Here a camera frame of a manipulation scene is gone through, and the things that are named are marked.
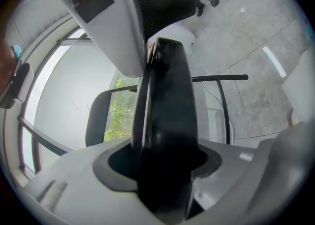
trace green tree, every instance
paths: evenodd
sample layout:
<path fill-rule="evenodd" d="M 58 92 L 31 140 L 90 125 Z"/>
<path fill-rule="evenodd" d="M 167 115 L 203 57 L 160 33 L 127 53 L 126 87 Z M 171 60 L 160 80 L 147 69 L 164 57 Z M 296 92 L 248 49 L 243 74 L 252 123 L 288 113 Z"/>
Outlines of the green tree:
<path fill-rule="evenodd" d="M 116 82 L 116 88 L 134 84 L 135 80 L 132 78 L 120 78 Z M 136 93 L 130 91 L 113 92 L 112 98 L 114 100 L 110 105 L 111 122 L 104 134 L 105 142 L 131 135 Z"/>

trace concrete floor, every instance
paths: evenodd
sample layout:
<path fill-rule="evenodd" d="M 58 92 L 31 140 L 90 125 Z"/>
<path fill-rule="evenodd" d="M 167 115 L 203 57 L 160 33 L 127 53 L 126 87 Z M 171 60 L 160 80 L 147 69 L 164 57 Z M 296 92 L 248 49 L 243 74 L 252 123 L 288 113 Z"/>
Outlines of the concrete floor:
<path fill-rule="evenodd" d="M 247 74 L 248 81 L 223 81 L 234 144 L 256 147 L 288 127 L 291 105 L 281 85 L 309 47 L 294 0 L 209 1 L 201 17 L 183 21 L 197 40 L 188 55 L 191 75 Z M 267 46 L 286 72 L 281 77 L 263 51 Z M 220 102 L 216 82 L 203 82 Z M 194 83 L 199 138 L 225 139 L 221 106 Z"/>

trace gray strip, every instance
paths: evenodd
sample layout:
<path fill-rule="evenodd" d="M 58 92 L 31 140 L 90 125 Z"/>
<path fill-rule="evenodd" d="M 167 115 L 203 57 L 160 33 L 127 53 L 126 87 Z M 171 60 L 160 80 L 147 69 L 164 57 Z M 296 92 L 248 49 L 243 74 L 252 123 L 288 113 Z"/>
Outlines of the gray strip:
<path fill-rule="evenodd" d="M 87 38 L 70 38 L 60 42 L 60 45 L 85 45 L 85 46 L 94 46 L 94 42 Z"/>
<path fill-rule="evenodd" d="M 63 145 L 42 133 L 40 130 L 31 125 L 25 118 L 18 116 L 18 121 L 33 135 L 33 139 L 35 142 L 42 144 L 53 153 L 61 156 L 67 152 L 73 151 L 73 149 L 71 149 L 70 147 Z"/>
<path fill-rule="evenodd" d="M 88 23 L 113 3 L 114 0 L 86 0 L 76 6 L 75 10 L 83 21 Z"/>

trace window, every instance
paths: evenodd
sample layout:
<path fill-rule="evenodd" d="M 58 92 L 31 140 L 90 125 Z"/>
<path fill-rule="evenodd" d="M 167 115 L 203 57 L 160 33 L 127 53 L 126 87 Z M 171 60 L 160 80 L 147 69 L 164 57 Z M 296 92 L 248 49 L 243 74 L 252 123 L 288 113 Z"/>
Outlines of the window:
<path fill-rule="evenodd" d="M 86 146 L 90 108 L 100 93 L 138 84 L 139 78 L 123 76 L 93 42 L 81 39 L 84 34 L 78 29 L 68 37 L 77 39 L 73 43 L 67 38 L 59 42 L 35 77 L 25 102 L 19 119 L 21 152 L 24 164 L 34 172 Z M 113 114 L 109 114 L 104 141 L 131 134 L 135 98 L 136 93 L 130 91 L 113 93 L 109 109 Z M 115 125 L 117 119 L 122 124 Z"/>
<path fill-rule="evenodd" d="M 71 34 L 68 38 L 80 38 L 84 34 L 85 34 L 85 31 L 83 29 L 78 29 L 73 34 Z"/>

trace black metal bar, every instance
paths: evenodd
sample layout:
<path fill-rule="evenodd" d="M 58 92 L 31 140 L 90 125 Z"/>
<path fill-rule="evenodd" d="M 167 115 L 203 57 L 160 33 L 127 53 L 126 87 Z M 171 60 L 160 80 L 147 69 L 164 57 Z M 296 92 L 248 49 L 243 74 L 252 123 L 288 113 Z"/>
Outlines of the black metal bar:
<path fill-rule="evenodd" d="M 221 85 L 221 82 L 220 82 L 219 79 L 217 79 L 217 84 L 218 84 L 218 88 L 219 88 L 219 91 L 220 91 L 220 96 L 221 96 L 221 100 L 222 100 L 222 107 L 223 107 L 223 113 L 224 113 L 226 144 L 231 144 L 230 120 L 229 120 L 229 117 L 228 117 L 228 110 L 227 110 L 227 105 L 226 105 L 226 101 L 225 101 L 223 88 L 222 88 L 222 85 Z"/>
<path fill-rule="evenodd" d="M 191 78 L 192 82 L 202 82 L 202 81 L 228 81 L 228 80 L 248 80 L 247 74 L 224 74 L 224 75 L 206 75 L 206 76 L 196 76 Z"/>
<path fill-rule="evenodd" d="M 94 45 L 94 42 L 89 38 L 67 38 L 64 40 L 60 40 L 61 46 L 73 46 L 73 45 Z"/>
<path fill-rule="evenodd" d="M 41 170 L 39 158 L 39 144 L 35 141 L 34 135 L 31 134 L 31 153 L 33 157 L 34 171 L 38 173 Z"/>
<path fill-rule="evenodd" d="M 24 166 L 24 157 L 22 152 L 22 132 L 23 132 L 23 126 L 19 124 L 18 126 L 18 152 L 19 152 L 19 160 L 20 160 L 20 166 Z"/>
<path fill-rule="evenodd" d="M 30 122 L 28 122 L 25 118 L 18 116 L 18 121 L 32 134 L 35 141 L 34 143 L 40 143 L 41 145 L 45 146 L 48 150 L 52 151 L 53 153 L 59 156 L 67 152 L 73 151 L 73 149 L 71 149 L 70 147 L 63 145 L 42 133 L 40 130 L 38 130 L 36 127 L 30 124 Z"/>
<path fill-rule="evenodd" d="M 116 89 L 110 89 L 111 92 L 118 92 L 118 91 L 126 91 L 129 90 L 131 92 L 134 92 L 134 90 L 137 90 L 138 85 L 132 85 L 132 86 L 126 86 L 122 88 L 116 88 Z"/>

